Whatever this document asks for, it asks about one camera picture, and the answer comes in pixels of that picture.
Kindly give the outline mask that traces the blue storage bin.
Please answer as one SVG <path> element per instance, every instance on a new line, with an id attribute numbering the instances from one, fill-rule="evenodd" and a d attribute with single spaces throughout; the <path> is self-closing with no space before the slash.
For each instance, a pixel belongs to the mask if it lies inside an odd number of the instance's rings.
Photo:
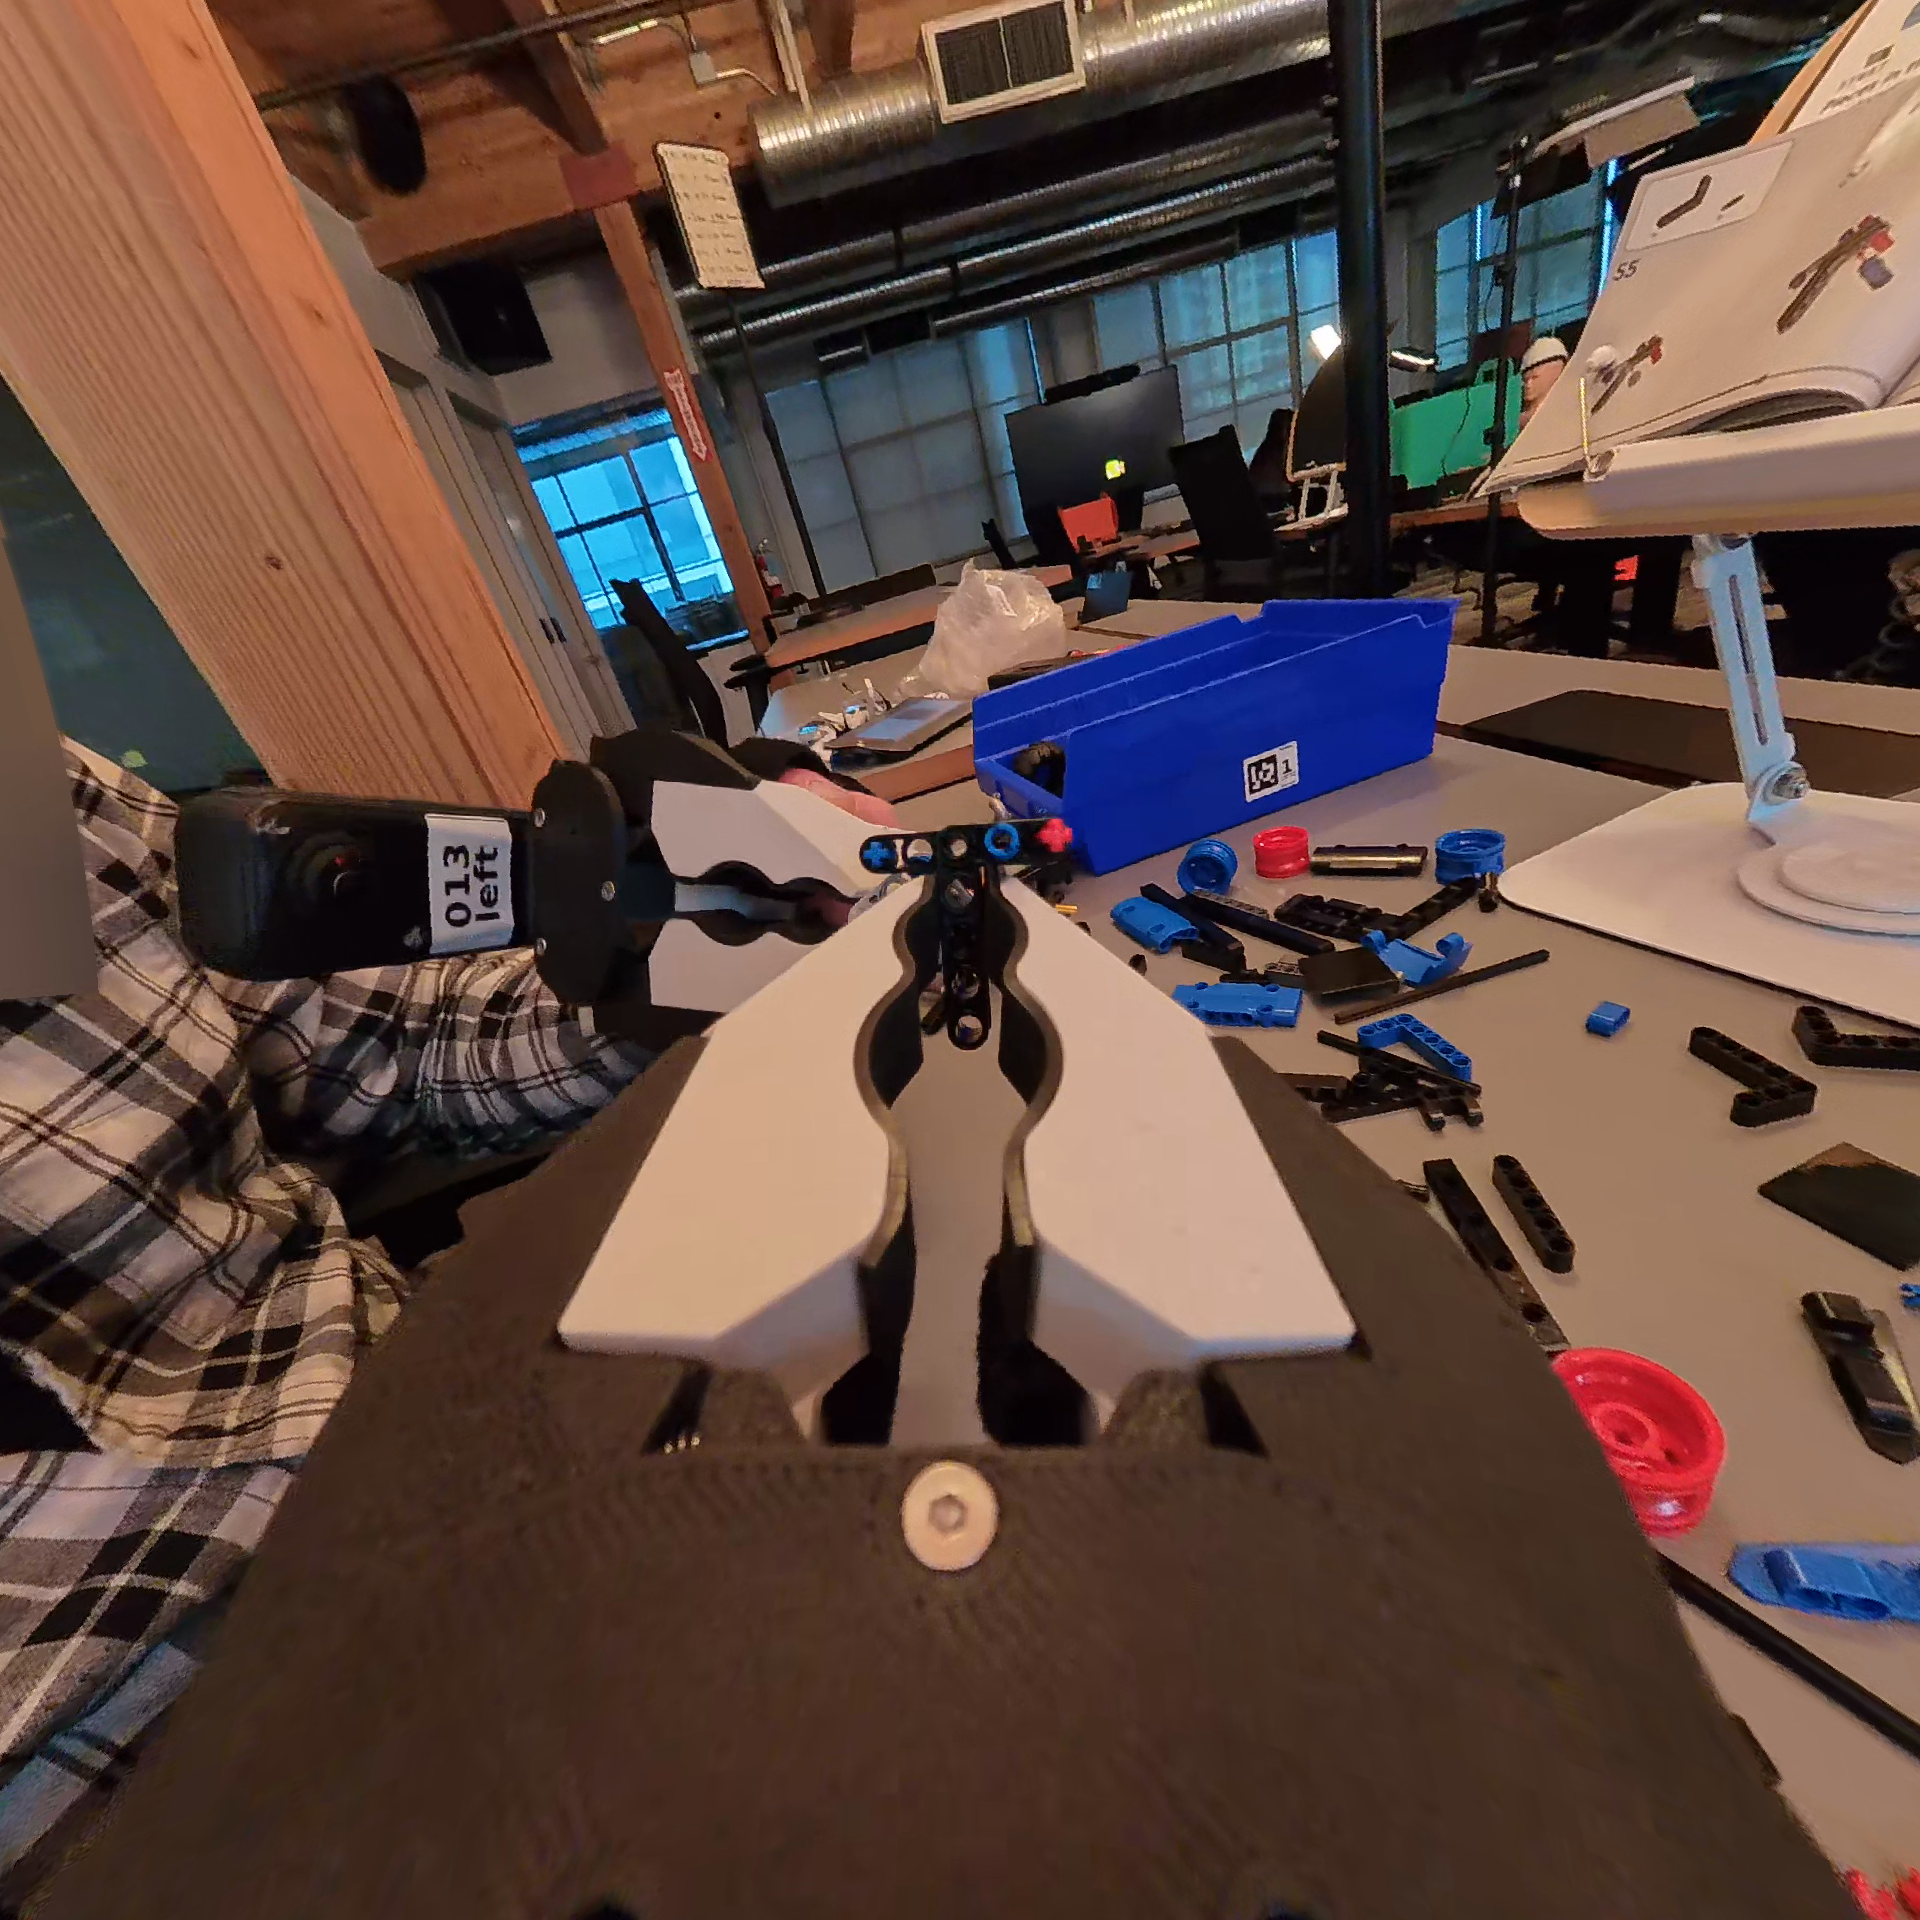
<path id="1" fill-rule="evenodd" d="M 1287 599 L 975 698 L 975 785 L 1063 817 L 1093 873 L 1395 772 L 1432 749 L 1453 599 Z M 1064 747 L 1061 798 L 1009 759 Z"/>

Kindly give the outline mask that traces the black pole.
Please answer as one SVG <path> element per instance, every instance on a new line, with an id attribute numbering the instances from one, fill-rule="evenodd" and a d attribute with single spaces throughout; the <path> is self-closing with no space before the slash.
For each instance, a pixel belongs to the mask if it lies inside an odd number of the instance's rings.
<path id="1" fill-rule="evenodd" d="M 1379 3 L 1327 3 L 1335 251 L 1355 597 L 1390 597 L 1382 28 Z"/>

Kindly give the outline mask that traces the person's left forearm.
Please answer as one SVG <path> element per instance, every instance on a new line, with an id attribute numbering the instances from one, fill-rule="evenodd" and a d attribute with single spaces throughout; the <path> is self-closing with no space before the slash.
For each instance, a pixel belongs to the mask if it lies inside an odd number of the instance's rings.
<path id="1" fill-rule="evenodd" d="M 217 977 L 268 1140 L 308 1163 L 505 1159 L 601 1113 L 653 1054 L 592 1030 L 526 950 L 325 978 Z"/>

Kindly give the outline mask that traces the large black flat toy tile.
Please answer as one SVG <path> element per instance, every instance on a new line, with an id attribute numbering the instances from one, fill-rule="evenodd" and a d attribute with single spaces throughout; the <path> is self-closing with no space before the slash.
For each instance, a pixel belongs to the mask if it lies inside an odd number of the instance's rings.
<path id="1" fill-rule="evenodd" d="M 1918 1267 L 1918 1173 L 1851 1143 L 1774 1174 L 1760 1198 L 1896 1268 Z"/>

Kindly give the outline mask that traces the black blue toy brick assembly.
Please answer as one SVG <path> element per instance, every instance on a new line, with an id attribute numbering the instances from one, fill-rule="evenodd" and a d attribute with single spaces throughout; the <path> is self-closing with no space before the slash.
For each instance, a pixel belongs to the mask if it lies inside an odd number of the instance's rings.
<path id="1" fill-rule="evenodd" d="M 1038 821 L 959 822 L 933 833 L 872 833 L 856 850 L 859 866 L 883 881 L 925 881 L 935 926 L 935 971 L 943 1030 L 956 1050 L 982 1050 L 991 1033 L 991 993 L 1000 959 L 991 939 L 1004 882 L 1063 866 L 1073 833 L 1061 817 Z"/>

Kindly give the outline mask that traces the white book stand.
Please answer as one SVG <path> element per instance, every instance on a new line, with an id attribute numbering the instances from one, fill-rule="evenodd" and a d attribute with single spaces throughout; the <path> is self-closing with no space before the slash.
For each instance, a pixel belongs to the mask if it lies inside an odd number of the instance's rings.
<path id="1" fill-rule="evenodd" d="M 1734 785 L 1671 794 L 1518 865 L 1511 905 L 1916 1026 L 1916 804 L 1812 788 L 1750 545 L 1916 521 L 1916 482 L 1916 404 L 1643 442 L 1565 482 L 1502 482 L 1555 540 L 1691 540 L 1739 765 Z"/>

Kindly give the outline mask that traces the blue angled toy beam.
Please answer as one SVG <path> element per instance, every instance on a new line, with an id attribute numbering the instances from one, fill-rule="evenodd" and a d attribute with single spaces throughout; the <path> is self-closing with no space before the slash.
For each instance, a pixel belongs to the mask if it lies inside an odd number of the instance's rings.
<path id="1" fill-rule="evenodd" d="M 1360 1023 L 1358 1044 L 1364 1050 L 1406 1046 L 1430 1073 L 1460 1083 L 1475 1078 L 1472 1059 L 1415 1014 L 1387 1014 Z"/>

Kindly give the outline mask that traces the grey desk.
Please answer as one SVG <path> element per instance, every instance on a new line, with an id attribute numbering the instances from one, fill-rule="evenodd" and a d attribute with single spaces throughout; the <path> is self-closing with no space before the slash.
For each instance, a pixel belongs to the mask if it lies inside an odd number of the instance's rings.
<path id="1" fill-rule="evenodd" d="M 1675 668 L 1456 651 L 1441 718 L 1465 724 L 1591 682 L 1657 699 L 1716 699 L 1711 676 Z M 1319 881 L 1297 886 L 1252 875 L 1254 833 L 1271 822 L 1321 844 L 1430 844 L 1453 827 L 1507 835 L 1508 866 L 1647 804 L 1652 787 L 1497 753 L 1440 733 L 1430 756 L 1256 826 L 1208 822 L 1239 852 L 1239 890 L 1271 905 L 1294 892 L 1411 905 L 1432 882 Z M 1900 1275 L 1760 1198 L 1758 1187 L 1840 1143 L 1916 1170 L 1916 1075 L 1819 1073 L 1807 1121 L 1749 1131 L 1728 1121 L 1734 1086 L 1688 1057 L 1688 1030 L 1709 1023 L 1782 1065 L 1795 997 L 1518 911 L 1467 910 L 1447 926 L 1475 942 L 1472 963 L 1548 949 L 1543 966 L 1483 983 L 1415 1011 L 1467 1051 L 1483 1086 L 1478 1129 L 1452 1123 L 1430 1135 L 1415 1115 L 1342 1127 L 1387 1174 L 1415 1182 L 1425 1159 L 1452 1156 L 1500 1218 L 1533 1287 L 1575 1346 L 1641 1353 L 1686 1378 L 1711 1404 L 1726 1458 L 1707 1521 L 1665 1550 L 1724 1586 L 1736 1546 L 1916 1546 L 1916 1463 L 1872 1457 L 1806 1330 L 1798 1300 L 1840 1289 L 1880 1308 L 1916 1369 L 1916 1314 Z M 1612 1039 L 1584 1030 L 1598 1002 L 1629 1009 Z M 981 1267 L 999 1227 L 991 1202 L 1012 1092 L 981 1063 L 928 1059 L 900 1118 L 924 1179 L 924 1217 L 943 1245 L 918 1273 L 905 1341 L 896 1435 L 907 1444 L 982 1437 L 974 1404 L 974 1324 Z M 1488 1187 L 1493 1155 L 1515 1155 L 1575 1239 L 1575 1268 L 1555 1277 L 1532 1260 Z M 1760 1657 L 1695 1610 L 1677 1610 L 1697 1659 L 1782 1777 L 1795 1811 L 1838 1870 L 1893 1881 L 1916 1868 L 1916 1761 Z"/>

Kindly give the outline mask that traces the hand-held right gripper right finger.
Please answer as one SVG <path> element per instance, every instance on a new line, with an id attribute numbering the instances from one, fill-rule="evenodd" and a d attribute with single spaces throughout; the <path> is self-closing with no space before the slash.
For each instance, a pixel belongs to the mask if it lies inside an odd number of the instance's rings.
<path id="1" fill-rule="evenodd" d="M 981 1287 L 981 1405 L 1020 1374 L 1115 1407 L 1142 1374 L 1344 1353 L 1351 1309 L 1222 1046 L 1022 884 L 999 908 L 999 1069 L 1024 1110 Z"/>

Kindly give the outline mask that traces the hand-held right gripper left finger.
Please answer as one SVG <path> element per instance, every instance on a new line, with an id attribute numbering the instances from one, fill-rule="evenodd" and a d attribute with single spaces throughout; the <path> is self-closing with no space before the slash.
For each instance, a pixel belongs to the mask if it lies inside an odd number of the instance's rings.
<path id="1" fill-rule="evenodd" d="M 896 1105 L 924 1063 L 907 882 L 717 1019 L 559 1314 L 575 1353 L 774 1378 L 833 1444 L 893 1437 L 916 1250 Z"/>

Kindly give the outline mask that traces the black monitor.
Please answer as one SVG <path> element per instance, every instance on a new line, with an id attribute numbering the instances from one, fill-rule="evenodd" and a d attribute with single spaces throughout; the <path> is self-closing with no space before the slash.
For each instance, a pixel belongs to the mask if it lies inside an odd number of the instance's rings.
<path id="1" fill-rule="evenodd" d="M 1123 533 L 1134 533 L 1145 498 L 1173 486 L 1167 453 L 1183 444 L 1177 367 L 1135 371 L 1067 401 L 1029 404 L 1004 418 L 1024 527 L 1044 515 L 1111 495 Z"/>

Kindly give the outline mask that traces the large red toy wheel hub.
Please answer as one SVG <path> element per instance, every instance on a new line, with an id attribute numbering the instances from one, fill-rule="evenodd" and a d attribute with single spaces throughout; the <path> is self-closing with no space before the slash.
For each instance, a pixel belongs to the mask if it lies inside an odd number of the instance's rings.
<path id="1" fill-rule="evenodd" d="M 1711 1509 L 1726 1461 L 1715 1407 L 1688 1381 L 1627 1350 L 1564 1350 L 1551 1358 L 1551 1372 L 1646 1535 L 1691 1534 Z"/>

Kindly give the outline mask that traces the person's left hand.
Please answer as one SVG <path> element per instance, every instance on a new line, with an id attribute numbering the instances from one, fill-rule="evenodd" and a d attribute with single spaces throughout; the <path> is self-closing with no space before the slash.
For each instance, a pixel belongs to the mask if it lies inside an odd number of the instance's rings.
<path id="1" fill-rule="evenodd" d="M 836 809 L 859 818 L 868 827 L 877 833 L 899 833 L 900 818 L 896 806 L 888 799 L 872 796 L 865 787 L 829 775 L 808 763 L 793 763 L 781 770 L 781 785 L 793 785 L 806 794 L 828 799 Z"/>

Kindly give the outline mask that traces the white plastic bag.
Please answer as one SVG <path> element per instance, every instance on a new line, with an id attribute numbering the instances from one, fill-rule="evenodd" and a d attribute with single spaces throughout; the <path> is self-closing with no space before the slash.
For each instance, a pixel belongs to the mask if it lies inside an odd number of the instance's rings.
<path id="1" fill-rule="evenodd" d="M 1070 654 L 1064 607 L 1036 571 L 969 561 L 942 601 L 918 663 L 925 690 L 972 699 L 993 674 Z"/>

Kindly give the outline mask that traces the short black toy beam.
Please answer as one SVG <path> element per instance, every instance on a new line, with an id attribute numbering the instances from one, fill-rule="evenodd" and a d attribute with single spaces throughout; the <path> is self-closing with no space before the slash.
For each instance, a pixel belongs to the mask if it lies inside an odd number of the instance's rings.
<path id="1" fill-rule="evenodd" d="M 1557 1277 L 1571 1275 L 1577 1262 L 1575 1242 L 1524 1163 L 1511 1155 L 1495 1155 L 1493 1182 L 1537 1265 Z"/>

